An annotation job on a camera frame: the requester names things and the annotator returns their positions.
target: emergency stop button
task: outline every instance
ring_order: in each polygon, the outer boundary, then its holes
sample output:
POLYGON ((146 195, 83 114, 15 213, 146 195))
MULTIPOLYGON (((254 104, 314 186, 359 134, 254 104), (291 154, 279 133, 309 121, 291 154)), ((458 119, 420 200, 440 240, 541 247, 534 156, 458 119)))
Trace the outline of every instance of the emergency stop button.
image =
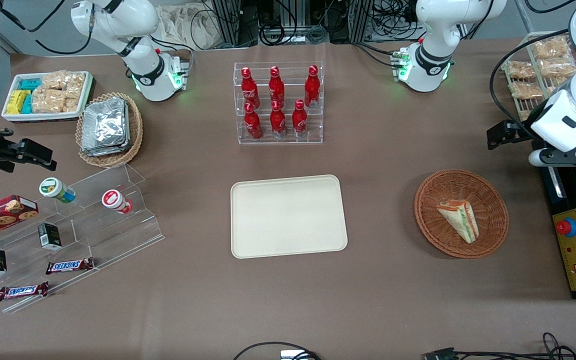
POLYGON ((565 218, 557 221, 555 224, 555 229, 558 234, 561 234, 567 238, 574 237, 576 235, 576 221, 571 218, 565 218))

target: brown table surface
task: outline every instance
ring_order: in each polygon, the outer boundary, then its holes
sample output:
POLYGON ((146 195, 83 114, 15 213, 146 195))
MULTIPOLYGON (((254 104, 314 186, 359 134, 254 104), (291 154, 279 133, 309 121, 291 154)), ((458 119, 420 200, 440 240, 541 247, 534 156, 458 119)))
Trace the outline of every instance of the brown table surface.
MULTIPOLYGON (((21 312, 0 312, 0 359, 230 360, 270 340, 328 360, 418 359, 449 346, 540 351, 544 331, 576 349, 576 300, 530 146, 486 147, 486 130, 503 118, 488 92, 490 71, 518 41, 464 41, 432 93, 393 82, 386 66, 350 45, 197 52, 188 90, 158 103, 137 92, 116 55, 12 57, 14 74, 86 70, 95 95, 124 92, 137 102, 144 141, 131 165, 146 177, 146 205, 166 239, 21 312), (234 62, 316 57, 326 68, 324 143, 240 146, 234 62), (483 259, 444 255, 416 225, 417 187, 450 168, 489 180, 508 207, 507 239, 483 259), (318 174, 341 182, 345 250, 231 254, 234 183, 318 174)), ((73 122, 0 119, 4 126, 53 149, 64 182, 100 170, 78 157, 73 122)), ((36 199, 37 184, 52 175, 30 165, 0 171, 0 198, 36 199)), ((279 348, 245 358, 278 359, 279 348)))

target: coca-cola bottle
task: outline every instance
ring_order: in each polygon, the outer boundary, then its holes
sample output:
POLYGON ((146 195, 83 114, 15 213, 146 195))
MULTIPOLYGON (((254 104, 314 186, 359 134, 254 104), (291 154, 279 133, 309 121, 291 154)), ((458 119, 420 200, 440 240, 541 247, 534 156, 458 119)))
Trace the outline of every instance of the coca-cola bottle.
POLYGON ((259 115, 255 112, 253 104, 247 102, 244 105, 244 110, 246 110, 246 114, 244 116, 244 121, 246 122, 246 129, 250 134, 252 139, 261 139, 264 135, 261 130, 261 123, 259 122, 259 115))
POLYGON ((292 130, 295 137, 306 137, 308 133, 308 129, 306 128, 307 119, 308 114, 306 114, 306 110, 304 110, 304 100, 300 98, 294 102, 294 111, 292 112, 292 130))
POLYGON ((284 80, 279 76, 279 68, 277 66, 270 68, 268 88, 270 89, 270 101, 278 101, 280 109, 283 109, 286 92, 284 91, 284 80))
POLYGON ((270 125, 272 126, 272 136, 277 139, 283 139, 286 137, 286 116, 277 100, 272 101, 270 125))
POLYGON ((257 91, 257 83, 250 75, 250 68, 244 67, 241 69, 241 92, 244 93, 244 99, 247 103, 254 106, 254 110, 259 109, 261 101, 259 100, 259 92, 257 91))
POLYGON ((308 79, 306 79, 306 94, 304 102, 309 109, 315 109, 320 105, 320 77, 318 76, 319 69, 316 65, 311 65, 308 68, 308 79))

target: wicker basket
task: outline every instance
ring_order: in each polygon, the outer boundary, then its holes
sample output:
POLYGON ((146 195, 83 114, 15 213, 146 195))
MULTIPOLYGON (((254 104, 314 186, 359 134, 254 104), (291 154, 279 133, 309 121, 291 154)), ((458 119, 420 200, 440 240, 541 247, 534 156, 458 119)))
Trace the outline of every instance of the wicker basket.
POLYGON ((426 239, 457 258, 482 258, 497 250, 508 234, 508 210, 496 189, 481 176, 465 170, 443 170, 422 182, 414 196, 414 217, 426 239), (435 208, 446 200, 472 205, 478 238, 467 243, 435 208))
MULTIPOLYGON (((135 155, 137 155, 139 148, 142 146, 142 139, 144 139, 144 123, 142 123, 142 114, 139 112, 135 101, 133 101, 130 96, 115 92, 105 93, 94 98, 90 103, 106 101, 114 96, 122 98, 123 100, 126 100, 126 103, 128 103, 128 121, 130 121, 130 140, 132 141, 132 146, 126 152, 111 153, 110 155, 101 155, 98 157, 88 156, 82 151, 79 151, 79 157, 92 166, 107 168, 116 166, 120 163, 130 162, 135 155)), ((82 112, 77 120, 77 132, 75 133, 75 141, 80 148, 82 147, 83 116, 84 114, 82 112)))

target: acrylic bottle rack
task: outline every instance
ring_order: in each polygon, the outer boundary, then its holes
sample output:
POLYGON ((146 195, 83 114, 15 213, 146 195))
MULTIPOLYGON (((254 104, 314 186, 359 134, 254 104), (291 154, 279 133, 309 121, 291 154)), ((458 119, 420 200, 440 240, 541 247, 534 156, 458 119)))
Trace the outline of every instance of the acrylic bottle rack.
POLYGON ((48 281, 48 296, 28 296, 2 302, 2 311, 17 312, 94 275, 119 260, 164 239, 155 215, 146 208, 139 184, 145 181, 128 164, 119 164, 84 178, 70 187, 77 192, 71 203, 44 197, 37 201, 39 215, 0 233, 0 250, 6 252, 7 271, 2 287, 23 287, 48 281), (128 214, 101 203, 105 191, 117 189, 132 201, 128 214), (51 223, 59 228, 62 248, 41 248, 37 227, 51 223), (94 268, 46 275, 48 262, 94 258, 94 268))
POLYGON ((235 98, 235 118, 237 121, 237 139, 242 145, 278 145, 278 144, 321 144, 324 141, 324 63, 323 61, 291 61, 268 63, 235 63, 233 72, 233 92, 235 98), (293 132, 293 110, 295 100, 304 99, 305 84, 308 78, 308 68, 318 67, 318 77, 321 83, 319 88, 319 105, 314 109, 306 109, 308 113, 305 137, 295 137, 293 132), (282 139, 273 137, 270 126, 270 68, 277 66, 285 86, 285 114, 286 136, 282 139), (261 121, 263 137, 253 139, 246 130, 244 121, 244 95, 242 93, 242 68, 250 68, 250 73, 259 93, 261 106, 256 110, 261 121))

